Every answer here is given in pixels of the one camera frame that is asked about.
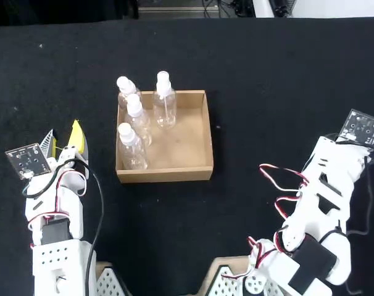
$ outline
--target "red and white wire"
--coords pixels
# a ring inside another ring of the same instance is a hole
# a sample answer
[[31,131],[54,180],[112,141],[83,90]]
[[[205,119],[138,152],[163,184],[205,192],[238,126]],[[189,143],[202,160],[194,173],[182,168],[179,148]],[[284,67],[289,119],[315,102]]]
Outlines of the red and white wire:
[[290,202],[297,202],[300,198],[299,197],[296,197],[296,196],[281,196],[281,197],[278,197],[275,201],[275,208],[276,210],[278,211],[278,213],[280,214],[280,216],[283,217],[283,219],[287,219],[288,215],[286,214],[286,212],[280,207],[279,205],[279,202],[281,200],[288,200]]
[[267,252],[265,252],[264,254],[261,255],[262,253],[262,249],[263,249],[263,246],[260,242],[257,242],[255,239],[253,239],[251,236],[247,237],[247,242],[249,243],[249,245],[252,247],[252,250],[250,252],[250,256],[252,256],[253,254],[253,251],[254,251],[254,247],[257,247],[258,248],[258,253],[257,253],[257,257],[256,257],[256,263],[254,265],[254,268],[252,268],[251,266],[249,267],[249,269],[245,272],[245,273],[241,273],[241,274],[237,274],[235,276],[231,276],[229,274],[222,274],[222,277],[223,278],[227,278],[227,279],[231,279],[233,281],[237,281],[238,279],[240,278],[244,278],[244,277],[247,277],[249,276],[249,274],[256,270],[257,268],[260,267],[260,264],[263,262],[263,260],[265,258],[267,258],[273,251],[275,251],[276,249],[271,249]]
[[33,218],[28,222],[28,229],[29,229],[30,231],[32,231],[32,222],[33,222],[34,220],[36,220],[37,218],[41,218],[41,217],[45,217],[45,216],[51,216],[51,217],[63,216],[63,217],[69,218],[69,215],[68,215],[67,213],[63,213],[63,212],[47,212],[47,213],[42,213],[42,214],[36,215],[35,217],[33,217]]
[[260,172],[267,178],[269,179],[269,181],[271,181],[271,183],[277,188],[279,189],[280,191],[288,191],[288,192],[299,192],[299,189],[287,189],[287,188],[282,188],[280,187],[276,181],[263,169],[263,168],[276,168],[276,169],[279,169],[279,170],[286,170],[286,171],[290,171],[292,173],[294,173],[295,175],[297,176],[300,176],[302,179],[303,179],[303,182],[302,184],[303,185],[307,185],[307,183],[309,183],[309,180],[301,173],[297,172],[297,171],[294,171],[290,168],[280,168],[278,166],[275,166],[275,165],[271,165],[270,163],[261,163],[259,165],[259,170]]
[[282,227],[273,234],[273,244],[275,245],[275,248],[281,253],[287,253],[287,251],[280,245],[279,233],[284,231],[287,227],[288,226]]

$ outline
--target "black cable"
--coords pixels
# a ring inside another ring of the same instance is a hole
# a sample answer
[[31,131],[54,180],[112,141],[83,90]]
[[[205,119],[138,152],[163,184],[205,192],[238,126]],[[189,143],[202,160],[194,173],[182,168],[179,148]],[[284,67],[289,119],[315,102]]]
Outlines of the black cable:
[[367,208],[367,220],[365,221],[365,230],[350,230],[346,232],[347,236],[353,235],[353,234],[358,234],[360,236],[366,236],[370,233],[370,217],[371,217],[371,212],[372,212],[372,206],[373,206],[373,192],[372,192],[372,181],[371,181],[371,172],[369,169],[368,165],[368,158],[364,157],[364,166],[366,169],[366,174],[367,174],[367,189],[368,189],[368,195],[370,198],[368,208]]
[[96,246],[96,242],[98,240],[99,233],[101,232],[102,222],[103,222],[103,218],[105,216],[105,201],[104,201],[104,198],[103,198],[101,183],[99,182],[99,179],[96,176],[96,173],[93,171],[93,169],[90,168],[84,161],[82,161],[80,159],[74,159],[74,161],[82,164],[92,174],[92,176],[94,177],[94,179],[96,181],[96,184],[98,185],[99,195],[101,196],[101,216],[99,217],[99,222],[98,222],[98,226],[96,228],[94,241],[91,244],[91,248],[90,248],[89,254],[88,254],[88,261],[87,261],[86,278],[85,278],[85,295],[88,296],[89,295],[89,268],[91,266],[91,260],[93,259],[94,248]]
[[74,162],[75,160],[76,160],[76,158],[75,158],[75,159],[68,159],[68,160],[66,160],[63,164],[57,166],[56,170],[54,171],[54,174],[52,175],[52,177],[51,177],[51,179],[50,179],[50,181],[49,181],[49,182],[47,183],[47,185],[45,185],[45,187],[44,187],[42,190],[40,190],[39,192],[37,192],[37,193],[35,193],[35,194],[27,194],[28,186],[25,186],[25,187],[22,189],[22,192],[21,192],[22,195],[24,195],[24,197],[25,197],[26,199],[35,199],[35,198],[41,196],[41,195],[42,195],[43,193],[45,193],[45,192],[50,188],[50,186],[54,183],[54,181],[55,181],[56,178],[57,178],[57,175],[58,175],[59,170],[60,170],[62,167],[64,167],[66,164],[68,164],[68,163],[70,163],[70,162]]
[[218,8],[218,18],[222,17],[222,10],[220,9],[221,3],[220,0],[217,0],[217,8]]
[[214,0],[210,0],[206,5],[205,5],[205,2],[204,2],[204,1],[208,1],[208,0],[201,0],[201,2],[202,2],[202,6],[204,7],[204,17],[205,17],[205,19],[206,19],[206,18],[211,19],[210,15],[209,15],[209,13],[208,13],[208,11],[207,11],[207,8],[209,7],[209,5],[212,4],[212,2],[213,2]]
[[225,12],[226,16],[227,16],[228,18],[231,18],[231,16],[230,16],[230,14],[228,13],[228,11],[226,11],[226,9],[223,7],[222,2],[223,2],[223,1],[219,1],[219,2],[218,2],[218,9],[219,9],[219,10],[220,10],[220,9],[223,9],[223,11]]

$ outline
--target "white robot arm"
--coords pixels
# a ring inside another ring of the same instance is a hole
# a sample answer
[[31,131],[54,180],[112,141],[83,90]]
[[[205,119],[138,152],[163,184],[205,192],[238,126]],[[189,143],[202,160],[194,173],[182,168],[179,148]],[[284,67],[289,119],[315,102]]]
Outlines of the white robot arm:
[[[371,162],[374,118],[352,110],[335,139],[319,137],[301,172],[284,169],[302,178],[298,189],[277,185],[267,173],[267,168],[277,166],[260,165],[260,171],[276,188],[295,196],[279,197],[275,202],[285,222],[274,233],[273,241],[249,237],[252,252],[248,270],[240,275],[223,272],[219,277],[241,287],[236,295],[332,295],[325,282],[341,285],[351,273],[347,235],[367,233],[347,232],[346,222],[354,183]],[[281,209],[281,200],[296,202],[291,215]]]

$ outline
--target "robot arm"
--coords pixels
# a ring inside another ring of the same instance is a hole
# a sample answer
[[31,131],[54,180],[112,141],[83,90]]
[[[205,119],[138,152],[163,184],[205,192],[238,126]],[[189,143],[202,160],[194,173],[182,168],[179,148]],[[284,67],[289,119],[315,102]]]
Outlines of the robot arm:
[[[276,209],[285,221],[273,242],[249,238],[252,252],[247,271],[222,273],[222,280],[236,283],[236,295],[243,296],[332,295],[325,282],[343,284],[351,273],[346,222],[354,183],[371,162],[374,118],[352,110],[336,139],[319,137],[301,173],[285,169],[302,177],[298,189],[281,188],[264,170],[278,167],[261,165],[261,172],[276,188],[296,196],[276,200]],[[278,205],[282,199],[296,202],[289,216]]]
[[6,155],[19,176],[29,179],[23,195],[33,239],[35,296],[87,296],[87,279],[89,294],[96,295],[96,254],[90,243],[81,240],[80,196],[86,191],[88,146],[80,125],[73,124],[58,160],[52,131],[40,146],[25,146]]

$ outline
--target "perforated plastic plate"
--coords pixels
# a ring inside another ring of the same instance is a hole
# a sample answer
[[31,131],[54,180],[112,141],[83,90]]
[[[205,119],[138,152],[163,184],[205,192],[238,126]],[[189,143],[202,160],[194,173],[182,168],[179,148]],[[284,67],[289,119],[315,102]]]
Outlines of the perforated plastic plate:
[[[222,277],[222,274],[233,275],[228,266],[219,267],[206,296],[243,296],[242,281],[232,281]],[[252,295],[262,295],[261,292],[264,292],[264,296],[286,296],[277,284],[263,276],[249,276],[244,284]]]
[[241,283],[222,277],[222,274],[232,275],[228,266],[221,266],[213,279],[206,296],[242,296]]
[[97,296],[126,296],[112,268],[105,268],[96,282]]

